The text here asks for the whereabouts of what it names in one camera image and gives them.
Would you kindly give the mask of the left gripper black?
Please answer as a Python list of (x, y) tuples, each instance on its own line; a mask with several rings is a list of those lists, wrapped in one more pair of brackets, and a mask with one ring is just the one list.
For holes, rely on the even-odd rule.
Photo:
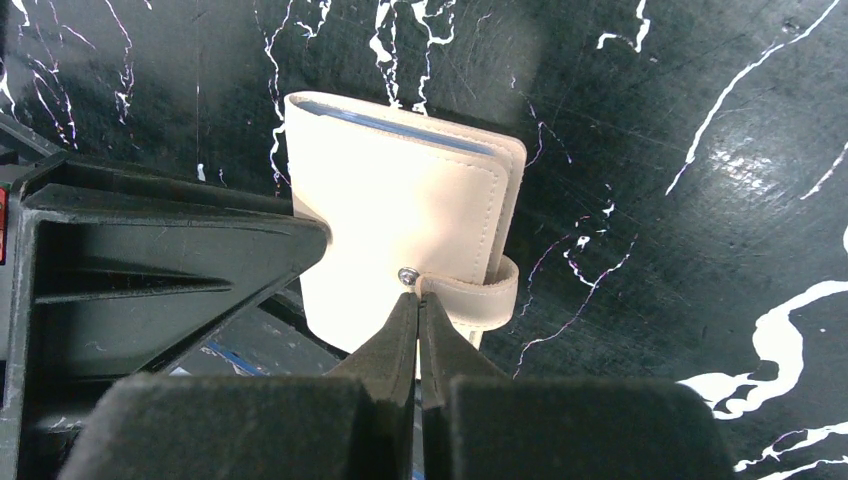
[(1, 114), (1, 475), (53, 477), (99, 398), (320, 260), (289, 202), (66, 153)]

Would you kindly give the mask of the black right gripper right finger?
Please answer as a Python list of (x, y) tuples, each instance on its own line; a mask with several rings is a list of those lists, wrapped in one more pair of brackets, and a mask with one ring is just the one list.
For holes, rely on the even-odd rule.
[(445, 405), (456, 377), (509, 379), (455, 329), (435, 293), (419, 304), (419, 351), (423, 408)]

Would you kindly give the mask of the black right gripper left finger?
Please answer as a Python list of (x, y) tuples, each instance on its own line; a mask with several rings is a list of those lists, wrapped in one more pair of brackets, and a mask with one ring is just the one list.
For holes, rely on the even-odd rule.
[(382, 328), (327, 376), (358, 380), (373, 401), (405, 406), (414, 395), (418, 307), (415, 294), (401, 294)]

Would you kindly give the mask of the tan card holder with sleeves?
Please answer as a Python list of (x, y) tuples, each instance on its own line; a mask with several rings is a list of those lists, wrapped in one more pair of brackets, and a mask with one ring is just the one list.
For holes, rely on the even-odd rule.
[(474, 346), (511, 320), (520, 271), (504, 250), (520, 140), (329, 93), (284, 104), (294, 213), (329, 231), (300, 278), (318, 338), (355, 351), (408, 292), (437, 294)]

